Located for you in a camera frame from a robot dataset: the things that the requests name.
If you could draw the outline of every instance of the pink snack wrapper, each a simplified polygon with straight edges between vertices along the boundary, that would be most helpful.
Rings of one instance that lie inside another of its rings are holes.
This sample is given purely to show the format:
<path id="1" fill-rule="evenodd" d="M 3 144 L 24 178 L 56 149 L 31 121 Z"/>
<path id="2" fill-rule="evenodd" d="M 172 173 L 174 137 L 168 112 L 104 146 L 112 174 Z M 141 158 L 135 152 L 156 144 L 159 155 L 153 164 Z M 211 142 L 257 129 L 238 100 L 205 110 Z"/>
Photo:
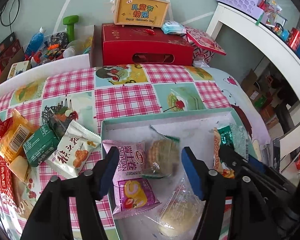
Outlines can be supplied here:
<path id="1" fill-rule="evenodd" d="M 113 218 L 121 219 L 137 215 L 161 204 L 148 180 L 141 177 L 145 166 L 144 143 L 103 140 L 102 145 L 107 153 L 112 146 L 116 146 L 120 155 L 113 177 L 116 204 L 112 213 Z"/>

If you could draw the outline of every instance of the white shelf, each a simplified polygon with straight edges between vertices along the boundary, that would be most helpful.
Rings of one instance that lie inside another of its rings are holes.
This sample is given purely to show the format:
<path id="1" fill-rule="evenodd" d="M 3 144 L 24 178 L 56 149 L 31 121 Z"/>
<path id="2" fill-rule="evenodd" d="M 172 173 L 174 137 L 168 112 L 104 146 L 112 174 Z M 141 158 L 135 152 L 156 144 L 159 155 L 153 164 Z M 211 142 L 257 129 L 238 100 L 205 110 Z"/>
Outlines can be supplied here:
<path id="1" fill-rule="evenodd" d="M 262 24 L 255 25 L 256 20 L 230 6 L 218 3 L 217 9 L 207 28 L 207 34 L 213 39 L 223 24 L 245 37 L 255 45 L 278 68 L 300 101 L 300 59 L 297 55 L 274 33 Z M 300 146 L 300 124 L 284 135 L 280 144 L 289 146 L 281 151 L 289 153 L 291 149 Z"/>

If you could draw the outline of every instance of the tablecloth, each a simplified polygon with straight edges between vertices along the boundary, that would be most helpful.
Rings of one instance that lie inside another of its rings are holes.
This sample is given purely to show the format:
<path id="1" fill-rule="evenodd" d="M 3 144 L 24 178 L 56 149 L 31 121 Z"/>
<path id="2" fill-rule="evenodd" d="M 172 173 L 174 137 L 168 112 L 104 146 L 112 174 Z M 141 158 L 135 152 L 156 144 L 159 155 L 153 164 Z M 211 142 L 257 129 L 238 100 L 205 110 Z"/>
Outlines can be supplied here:
<path id="1" fill-rule="evenodd" d="M 176 107 L 182 101 L 184 107 Z M 100 133 L 106 118 L 167 111 L 239 106 L 252 126 L 252 137 L 267 143 L 266 127 L 238 82 L 213 68 L 134 64 L 90 68 L 38 80 L 0 97 L 0 117 L 5 120 L 17 109 L 27 120 L 42 125 L 51 107 L 67 106 L 76 111 L 78 122 Z M 83 167 L 91 169 L 101 159 L 100 148 Z M 19 208 L 0 199 L 0 225 L 12 240 L 19 239 L 36 200 L 52 175 L 58 175 L 46 163 L 33 168 L 27 184 L 18 183 Z M 107 196 L 97 201 L 103 226 L 110 239 L 116 239 Z M 70 198 L 70 216 L 74 237 L 81 238 L 75 199 Z"/>

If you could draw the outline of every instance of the blue bottle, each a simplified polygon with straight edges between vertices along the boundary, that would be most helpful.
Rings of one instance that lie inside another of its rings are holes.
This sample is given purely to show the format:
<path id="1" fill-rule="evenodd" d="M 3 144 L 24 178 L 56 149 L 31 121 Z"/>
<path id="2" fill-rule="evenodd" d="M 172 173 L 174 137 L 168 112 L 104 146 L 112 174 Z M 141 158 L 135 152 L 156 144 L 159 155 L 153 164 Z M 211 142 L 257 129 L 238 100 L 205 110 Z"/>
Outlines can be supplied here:
<path id="1" fill-rule="evenodd" d="M 36 53 L 41 44 L 43 43 L 44 33 L 46 30 L 44 28 L 40 28 L 40 31 L 32 36 L 31 41 L 26 49 L 25 55 L 31 56 L 32 52 Z"/>

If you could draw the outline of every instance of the green dumbbell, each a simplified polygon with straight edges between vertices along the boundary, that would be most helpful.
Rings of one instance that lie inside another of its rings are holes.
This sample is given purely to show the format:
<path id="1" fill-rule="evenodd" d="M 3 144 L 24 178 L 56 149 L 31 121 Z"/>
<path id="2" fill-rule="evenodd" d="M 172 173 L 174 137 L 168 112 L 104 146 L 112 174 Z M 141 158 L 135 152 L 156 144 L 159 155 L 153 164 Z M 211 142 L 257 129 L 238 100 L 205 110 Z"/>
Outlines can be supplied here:
<path id="1" fill-rule="evenodd" d="M 68 42 L 74 41 L 74 24 L 79 21 L 78 15 L 71 15 L 63 18 L 63 24 L 67 25 Z"/>

